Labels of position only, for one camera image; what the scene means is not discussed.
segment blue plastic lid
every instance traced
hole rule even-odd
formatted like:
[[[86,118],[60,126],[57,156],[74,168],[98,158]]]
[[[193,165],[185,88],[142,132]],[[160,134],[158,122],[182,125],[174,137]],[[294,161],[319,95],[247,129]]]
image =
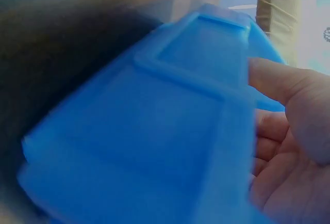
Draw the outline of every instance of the blue plastic lid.
[[[152,32],[23,141],[18,178],[71,223],[269,223],[246,196],[258,106],[248,57],[281,62],[249,16],[206,5]]]

